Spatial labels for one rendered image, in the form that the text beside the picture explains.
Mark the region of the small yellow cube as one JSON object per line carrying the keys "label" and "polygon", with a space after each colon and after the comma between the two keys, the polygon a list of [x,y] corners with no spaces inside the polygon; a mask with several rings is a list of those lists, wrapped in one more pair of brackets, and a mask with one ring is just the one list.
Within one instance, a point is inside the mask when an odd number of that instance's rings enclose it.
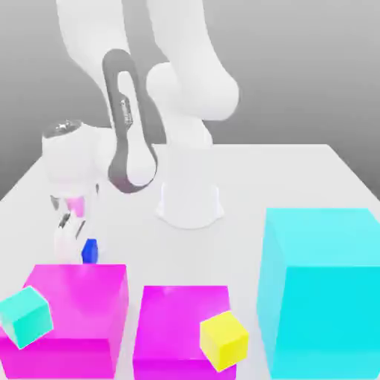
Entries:
{"label": "small yellow cube", "polygon": [[247,357],[248,343],[249,332],[231,310],[200,322],[200,349],[219,373]]}

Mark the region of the small teal cube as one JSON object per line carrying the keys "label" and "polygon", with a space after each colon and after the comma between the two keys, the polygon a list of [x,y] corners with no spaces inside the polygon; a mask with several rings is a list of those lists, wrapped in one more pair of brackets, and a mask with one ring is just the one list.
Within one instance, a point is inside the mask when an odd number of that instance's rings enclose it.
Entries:
{"label": "small teal cube", "polygon": [[19,350],[53,330],[50,304],[32,286],[0,301],[0,326]]}

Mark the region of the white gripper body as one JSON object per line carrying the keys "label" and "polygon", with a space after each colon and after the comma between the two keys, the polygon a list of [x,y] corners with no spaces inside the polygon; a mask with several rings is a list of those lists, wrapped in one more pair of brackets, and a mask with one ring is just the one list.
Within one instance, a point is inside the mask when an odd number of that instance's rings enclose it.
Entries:
{"label": "white gripper body", "polygon": [[88,238],[96,239],[86,220],[61,220],[54,233],[54,252],[58,262],[82,264],[82,248]]}

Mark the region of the small blue cube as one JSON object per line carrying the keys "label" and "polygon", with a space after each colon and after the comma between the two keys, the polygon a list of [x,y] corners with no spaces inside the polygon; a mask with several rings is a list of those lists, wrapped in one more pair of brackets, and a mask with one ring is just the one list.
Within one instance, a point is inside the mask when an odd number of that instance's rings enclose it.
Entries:
{"label": "small blue cube", "polygon": [[83,263],[97,263],[99,257],[96,239],[88,238],[82,248]]}

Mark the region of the large magenta box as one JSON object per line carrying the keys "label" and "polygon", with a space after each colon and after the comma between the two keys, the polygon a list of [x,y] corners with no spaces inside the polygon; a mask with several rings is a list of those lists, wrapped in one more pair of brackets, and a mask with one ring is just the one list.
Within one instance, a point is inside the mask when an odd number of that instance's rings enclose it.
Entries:
{"label": "large magenta box", "polygon": [[133,353],[134,380],[235,380],[200,349],[200,322],[230,309],[226,286],[145,286]]}
{"label": "large magenta box", "polygon": [[7,379],[112,379],[128,310],[123,264],[37,264],[24,283],[47,300],[53,331],[20,350],[0,328]]}

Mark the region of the large cyan box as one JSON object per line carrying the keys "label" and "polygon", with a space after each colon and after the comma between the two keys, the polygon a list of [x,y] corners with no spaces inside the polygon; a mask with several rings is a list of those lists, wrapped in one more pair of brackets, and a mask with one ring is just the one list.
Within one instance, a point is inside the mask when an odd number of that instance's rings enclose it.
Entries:
{"label": "large cyan box", "polygon": [[380,222],[363,208],[266,210],[258,323],[272,379],[380,374]]}

